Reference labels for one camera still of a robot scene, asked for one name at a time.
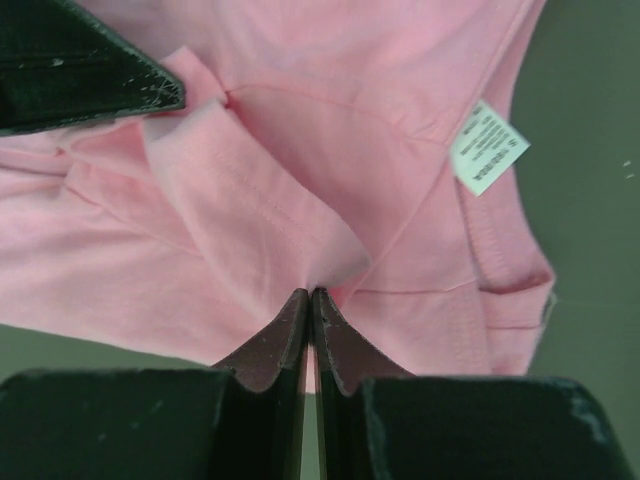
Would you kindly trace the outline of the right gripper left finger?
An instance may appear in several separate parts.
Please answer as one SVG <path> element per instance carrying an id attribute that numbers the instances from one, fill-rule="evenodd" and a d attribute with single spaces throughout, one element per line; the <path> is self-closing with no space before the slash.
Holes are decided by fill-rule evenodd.
<path id="1" fill-rule="evenodd" d="M 307 371 L 308 292 L 214 365 L 229 375 L 215 423 L 212 477 L 298 479 Z"/>

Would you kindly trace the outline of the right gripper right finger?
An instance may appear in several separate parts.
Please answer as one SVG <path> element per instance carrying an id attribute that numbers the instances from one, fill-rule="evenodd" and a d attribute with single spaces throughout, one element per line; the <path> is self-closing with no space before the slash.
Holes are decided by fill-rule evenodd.
<path id="1" fill-rule="evenodd" d="M 310 325 L 321 477 L 374 479 L 361 383 L 412 374 L 351 326 L 324 288 L 312 293 Z"/>

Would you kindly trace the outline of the pink t shirt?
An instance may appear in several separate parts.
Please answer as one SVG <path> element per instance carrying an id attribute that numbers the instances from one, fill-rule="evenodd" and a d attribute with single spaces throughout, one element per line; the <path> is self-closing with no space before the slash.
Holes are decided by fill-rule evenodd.
<path id="1" fill-rule="evenodd" d="M 513 169 L 454 173 L 508 118 L 540 1 L 88 1 L 183 110 L 1 142 L 1 321 L 215 363 L 298 288 L 416 374 L 521 375 L 554 273 Z"/>

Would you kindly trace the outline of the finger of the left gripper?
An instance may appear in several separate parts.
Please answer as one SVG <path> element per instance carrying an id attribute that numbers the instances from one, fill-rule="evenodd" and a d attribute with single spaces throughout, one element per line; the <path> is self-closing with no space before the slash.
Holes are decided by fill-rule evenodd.
<path id="1" fill-rule="evenodd" d="M 185 105 L 179 78 L 75 2 L 2 2 L 2 135 Z"/>

